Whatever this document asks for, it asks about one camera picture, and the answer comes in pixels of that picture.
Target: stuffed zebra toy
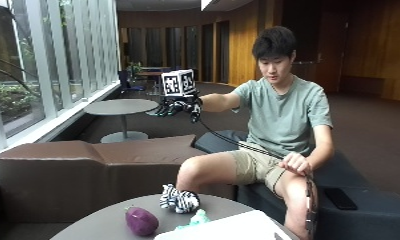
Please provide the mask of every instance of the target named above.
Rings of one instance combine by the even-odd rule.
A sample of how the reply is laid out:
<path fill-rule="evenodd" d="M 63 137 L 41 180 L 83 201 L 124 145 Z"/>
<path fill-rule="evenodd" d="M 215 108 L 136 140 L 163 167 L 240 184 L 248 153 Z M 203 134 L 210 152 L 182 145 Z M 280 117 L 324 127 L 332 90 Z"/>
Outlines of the stuffed zebra toy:
<path fill-rule="evenodd" d="M 175 207 L 176 213 L 188 213 L 200 206 L 199 195 L 191 191 L 179 191 L 172 184 L 163 185 L 160 207 Z"/>

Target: man's leg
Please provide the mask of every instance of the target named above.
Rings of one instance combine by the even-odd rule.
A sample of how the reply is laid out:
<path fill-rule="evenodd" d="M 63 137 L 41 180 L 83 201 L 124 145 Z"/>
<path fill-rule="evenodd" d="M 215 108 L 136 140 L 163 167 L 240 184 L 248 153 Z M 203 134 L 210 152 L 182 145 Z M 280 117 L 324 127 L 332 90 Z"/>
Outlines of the man's leg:
<path fill-rule="evenodd" d="M 313 201 L 319 203 L 317 189 L 313 188 Z M 287 205 L 284 226 L 297 235 L 301 240 L 311 240 L 307 230 L 307 181 L 305 177 L 285 171 L 275 186 L 276 193 L 283 197 Z"/>
<path fill-rule="evenodd" d="M 234 155 L 228 152 L 190 158 L 179 170 L 176 189 L 199 193 L 206 184 L 235 184 L 236 168 Z"/>

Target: eggplant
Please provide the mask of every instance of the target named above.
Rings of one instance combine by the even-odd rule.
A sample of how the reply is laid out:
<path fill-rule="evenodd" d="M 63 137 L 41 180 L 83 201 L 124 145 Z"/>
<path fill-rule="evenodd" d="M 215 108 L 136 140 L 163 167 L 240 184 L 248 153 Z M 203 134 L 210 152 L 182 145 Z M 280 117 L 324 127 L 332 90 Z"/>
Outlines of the eggplant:
<path fill-rule="evenodd" d="M 126 223 L 138 236 L 151 235 L 159 227 L 158 217 L 144 208 L 139 207 L 127 208 Z"/>

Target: green t-shirt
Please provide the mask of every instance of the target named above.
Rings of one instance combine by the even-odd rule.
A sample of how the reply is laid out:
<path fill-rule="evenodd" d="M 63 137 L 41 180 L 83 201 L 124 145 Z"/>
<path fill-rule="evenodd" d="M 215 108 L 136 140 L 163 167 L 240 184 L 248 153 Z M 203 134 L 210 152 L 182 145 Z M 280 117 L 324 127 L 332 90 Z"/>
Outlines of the green t-shirt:
<path fill-rule="evenodd" d="M 333 127 L 323 88 L 297 76 L 284 95 L 277 94 L 266 78 L 250 80 L 234 93 L 240 96 L 239 108 L 251 111 L 247 142 L 262 145 L 272 153 L 305 154 L 312 128 L 317 125 Z"/>

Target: green plant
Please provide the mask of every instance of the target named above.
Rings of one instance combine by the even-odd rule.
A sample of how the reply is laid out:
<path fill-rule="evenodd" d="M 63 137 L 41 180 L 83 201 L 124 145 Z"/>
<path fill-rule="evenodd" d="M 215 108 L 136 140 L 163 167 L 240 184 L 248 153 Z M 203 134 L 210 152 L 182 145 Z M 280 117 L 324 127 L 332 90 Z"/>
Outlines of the green plant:
<path fill-rule="evenodd" d="M 39 98 L 21 85 L 7 86 L 0 83 L 0 114 L 5 122 L 29 113 L 33 103 L 37 101 L 39 101 Z"/>
<path fill-rule="evenodd" d="M 143 71 L 143 64 L 142 62 L 128 62 L 128 67 L 126 68 L 128 72 L 132 72 L 134 76 L 136 77 L 138 73 Z"/>

